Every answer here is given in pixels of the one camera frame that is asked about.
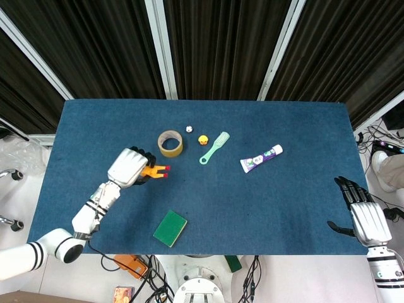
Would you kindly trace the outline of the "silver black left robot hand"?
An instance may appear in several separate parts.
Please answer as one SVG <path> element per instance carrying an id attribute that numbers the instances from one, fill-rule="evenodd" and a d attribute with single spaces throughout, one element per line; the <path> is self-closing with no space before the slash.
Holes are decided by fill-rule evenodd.
<path id="1" fill-rule="evenodd" d="M 143 169 L 145 167 L 153 168 L 156 160 L 152 153 L 146 152 L 137 146 L 125 148 L 108 169 L 108 180 L 121 188 L 131 187 L 138 182 Z"/>

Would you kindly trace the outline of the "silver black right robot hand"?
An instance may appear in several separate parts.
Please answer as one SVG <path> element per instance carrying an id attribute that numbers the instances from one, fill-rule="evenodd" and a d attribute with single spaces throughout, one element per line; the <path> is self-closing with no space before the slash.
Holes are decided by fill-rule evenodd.
<path id="1" fill-rule="evenodd" d="M 334 181 L 342 192 L 353 227 L 340 227 L 332 221 L 327 222 L 328 226 L 339 234 L 355 237 L 365 247 L 386 246 L 392 235 L 380 205 L 356 182 L 342 176 Z"/>

